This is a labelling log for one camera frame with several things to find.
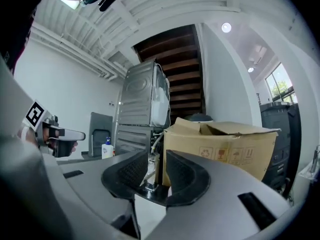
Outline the person's left hand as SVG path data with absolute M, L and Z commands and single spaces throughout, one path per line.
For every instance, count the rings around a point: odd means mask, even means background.
M 42 149 L 44 153 L 54 156 L 57 149 L 59 131 L 53 128 L 43 128 L 42 137 L 44 143 Z

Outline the white ceiling pipes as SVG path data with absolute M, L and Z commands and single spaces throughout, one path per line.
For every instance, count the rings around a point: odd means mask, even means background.
M 125 78 L 125 74 L 112 62 L 102 62 L 95 57 L 91 56 L 84 50 L 80 49 L 64 37 L 56 34 L 55 32 L 47 29 L 39 23 L 32 25 L 32 33 L 37 37 L 45 40 L 42 44 L 56 49 L 58 52 L 65 53 L 72 59 L 83 64 L 89 70 L 107 79 L 109 82 L 116 78 Z

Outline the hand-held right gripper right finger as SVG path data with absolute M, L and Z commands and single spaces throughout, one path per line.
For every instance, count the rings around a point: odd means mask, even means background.
M 168 151 L 172 195 L 146 240 L 280 240 L 298 209 L 244 170 Z

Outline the person's dark shirt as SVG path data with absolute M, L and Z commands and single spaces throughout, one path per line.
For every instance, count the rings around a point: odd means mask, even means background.
M 0 0 L 0 53 L 13 74 L 28 43 L 41 0 Z

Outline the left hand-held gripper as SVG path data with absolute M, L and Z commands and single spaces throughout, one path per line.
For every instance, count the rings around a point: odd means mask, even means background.
M 34 131 L 38 148 L 43 153 L 43 128 L 53 128 L 59 131 L 59 140 L 56 142 L 53 152 L 55 158 L 69 157 L 73 152 L 76 141 L 86 139 L 84 132 L 59 127 L 58 117 L 49 113 L 37 100 L 31 105 L 24 120 L 26 125 Z

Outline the gray office chair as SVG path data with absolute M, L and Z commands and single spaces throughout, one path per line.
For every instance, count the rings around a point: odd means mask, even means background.
M 101 157 L 102 145 L 107 137 L 112 138 L 113 117 L 96 112 L 90 114 L 89 136 L 88 136 L 88 156 Z

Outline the white soap bottle blue pump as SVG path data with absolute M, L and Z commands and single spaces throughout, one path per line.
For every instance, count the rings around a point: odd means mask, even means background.
M 108 159 L 114 156 L 114 147 L 111 145 L 111 138 L 108 136 L 105 143 L 101 145 L 101 158 Z

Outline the brown wooden staircase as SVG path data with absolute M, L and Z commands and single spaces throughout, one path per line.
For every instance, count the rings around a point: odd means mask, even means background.
M 170 120 L 205 113 L 203 68 L 195 25 L 173 28 L 151 36 L 134 46 L 139 60 L 155 59 L 167 79 L 170 92 Z

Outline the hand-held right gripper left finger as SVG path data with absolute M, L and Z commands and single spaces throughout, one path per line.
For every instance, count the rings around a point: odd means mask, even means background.
M 59 168 L 91 212 L 122 233 L 141 238 L 135 193 L 148 171 L 147 151 L 133 151 L 107 159 L 61 161 Z

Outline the brown cardboard box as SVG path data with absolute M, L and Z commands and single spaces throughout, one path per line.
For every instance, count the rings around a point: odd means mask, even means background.
M 258 180 L 265 176 L 280 129 L 236 122 L 192 122 L 178 117 L 164 130 L 163 148 L 231 164 Z

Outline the white ceiling air conditioner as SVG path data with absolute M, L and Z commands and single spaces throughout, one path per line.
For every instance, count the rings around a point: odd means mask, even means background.
M 258 65 L 267 52 L 267 48 L 262 45 L 255 45 L 248 60 L 254 65 Z

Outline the window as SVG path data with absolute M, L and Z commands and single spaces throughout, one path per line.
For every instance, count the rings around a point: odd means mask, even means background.
M 273 102 L 298 102 L 293 84 L 282 63 L 275 67 L 265 81 Z

